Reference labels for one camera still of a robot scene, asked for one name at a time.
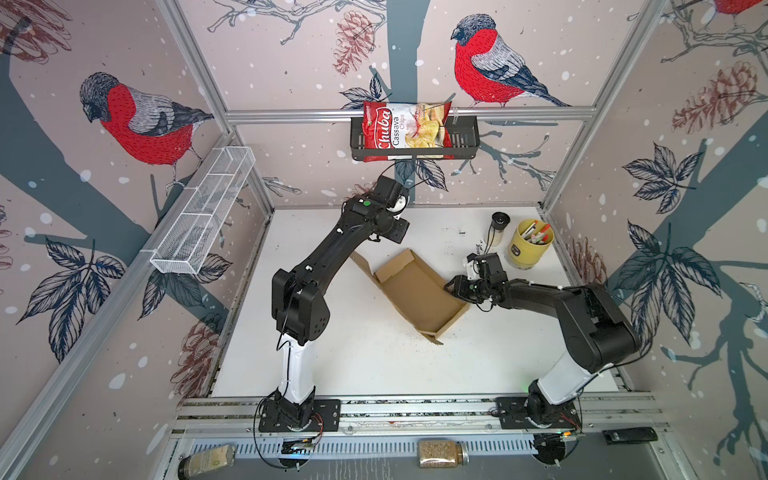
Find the brown cardboard box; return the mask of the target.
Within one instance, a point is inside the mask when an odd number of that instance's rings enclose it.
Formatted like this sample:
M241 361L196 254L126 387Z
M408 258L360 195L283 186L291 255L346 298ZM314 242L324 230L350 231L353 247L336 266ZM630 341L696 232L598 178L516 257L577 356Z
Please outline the brown cardboard box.
M442 345L440 337L470 309L469 303L444 289L447 281L411 249L403 250L376 271L357 252L350 259L397 312L435 345Z

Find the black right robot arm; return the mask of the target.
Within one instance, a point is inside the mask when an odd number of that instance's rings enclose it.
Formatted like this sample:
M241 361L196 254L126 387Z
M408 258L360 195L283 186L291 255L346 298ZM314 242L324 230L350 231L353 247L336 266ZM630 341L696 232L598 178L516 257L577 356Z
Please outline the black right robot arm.
M527 419L547 428L564 417L578 394L604 369L637 353L641 341L609 292L597 283L551 286L510 279L497 254L467 257L467 272L444 285L453 297L477 306L531 311L556 319L565 353L528 388Z

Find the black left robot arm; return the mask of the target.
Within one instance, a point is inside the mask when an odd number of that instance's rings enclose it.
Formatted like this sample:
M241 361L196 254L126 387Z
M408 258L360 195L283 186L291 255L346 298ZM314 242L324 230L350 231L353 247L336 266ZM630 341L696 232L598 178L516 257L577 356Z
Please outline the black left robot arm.
M273 275L271 314L279 332L276 350L282 354L283 371L266 405L276 410L273 417L280 426L303 429L315 417L316 386L305 356L331 318L325 293L362 243L381 239L402 242L409 222L400 215L408 196L406 186L381 175L372 189L342 204L338 221L306 259L289 271L279 269Z

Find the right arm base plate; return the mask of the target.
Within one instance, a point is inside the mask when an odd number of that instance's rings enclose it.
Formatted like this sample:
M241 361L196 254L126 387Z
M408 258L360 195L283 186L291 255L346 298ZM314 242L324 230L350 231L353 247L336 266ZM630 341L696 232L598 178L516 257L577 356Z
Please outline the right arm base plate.
M499 419L504 430L582 428L580 411L573 400L550 405L545 400L531 400L526 395L498 397L490 413Z

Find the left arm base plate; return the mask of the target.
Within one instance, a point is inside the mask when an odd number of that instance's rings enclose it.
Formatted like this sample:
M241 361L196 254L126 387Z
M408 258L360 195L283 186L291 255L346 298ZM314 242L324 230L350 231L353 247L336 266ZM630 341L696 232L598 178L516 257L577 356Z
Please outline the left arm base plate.
M341 402L339 400L316 400L313 404L313 412L309 415L307 422L300 425L280 409L277 400L268 399L256 416L256 428L259 433L315 434L321 431L337 432L340 409Z

